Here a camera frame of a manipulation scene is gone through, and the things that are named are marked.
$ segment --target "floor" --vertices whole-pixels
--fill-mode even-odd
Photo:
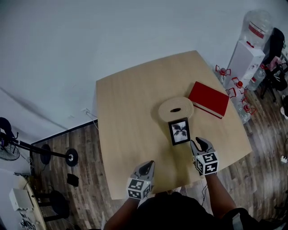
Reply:
[[[279,112],[280,95],[272,102],[270,93],[260,99],[260,89],[247,93],[248,100],[257,112],[244,125],[253,152],[218,173],[238,207],[243,207],[257,220],[273,217],[275,205],[285,200],[288,189],[287,165],[280,163],[284,154],[284,141],[288,138],[288,121]],[[33,154],[36,175],[42,181],[43,191],[52,187],[70,201],[71,215],[68,221],[82,229],[100,228],[102,213],[109,219],[123,204],[123,200],[111,200],[101,156],[98,130],[94,125],[72,131],[46,142],[53,151],[65,153],[75,148],[79,154],[79,164],[70,168],[62,158],[52,158],[44,168],[37,154]],[[79,187],[66,183],[67,173],[79,177]],[[203,202],[202,190],[205,179],[181,188],[181,193]],[[203,206],[211,212],[207,191]],[[52,210],[42,208],[45,216],[53,215]],[[47,223],[48,229],[64,230],[72,226],[65,220]]]

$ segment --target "photo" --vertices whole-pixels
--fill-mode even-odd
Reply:
[[[169,129],[173,145],[178,145],[190,141],[187,118],[169,122]]]

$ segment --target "baseboard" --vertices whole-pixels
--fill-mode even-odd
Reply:
[[[77,127],[74,127],[74,128],[68,129],[68,130],[65,130],[65,131],[63,131],[63,132],[61,132],[61,133],[57,133],[57,134],[55,134],[55,135],[53,135],[53,136],[50,136],[50,137],[47,137],[47,138],[45,138],[45,139],[36,141],[36,142],[32,143],[31,145],[35,145],[35,144],[38,144],[38,143],[40,143],[40,142],[45,142],[45,141],[47,141],[47,140],[49,140],[49,139],[51,139],[51,138],[61,136],[61,135],[63,135],[63,134],[72,132],[72,131],[74,131],[74,130],[76,130],[76,129],[79,129],[79,128],[82,128],[82,127],[85,127],[85,126],[91,125],[91,124],[93,124],[93,121],[90,121],[90,122],[88,122],[88,123],[79,125],[79,126],[77,126]]]

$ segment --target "wooden table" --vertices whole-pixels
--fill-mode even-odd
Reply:
[[[35,225],[36,230],[46,230],[46,224],[44,222],[44,218],[42,216],[40,207],[38,205],[38,202],[36,200],[36,198],[32,197],[34,196],[34,193],[32,191],[32,188],[30,187],[29,183],[27,182],[27,180],[22,177],[22,176],[18,176],[19,177],[19,181],[18,181],[18,188],[19,189],[25,189],[28,191],[30,200],[33,204],[33,211],[31,213],[27,212],[27,216],[29,216],[31,218],[31,220],[36,220],[39,222],[38,225]]]
[[[156,164],[153,193],[200,179],[190,143],[172,146],[168,124],[158,117],[164,101],[188,97],[195,81],[225,93],[197,51],[147,62],[97,81],[100,144],[112,199],[126,196],[128,177],[148,160]],[[252,151],[231,102],[223,119],[195,108],[189,128],[192,139],[203,137],[213,144],[220,170]]]

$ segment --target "book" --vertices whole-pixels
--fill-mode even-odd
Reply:
[[[220,119],[225,115],[229,96],[200,82],[195,82],[188,97],[194,106]]]

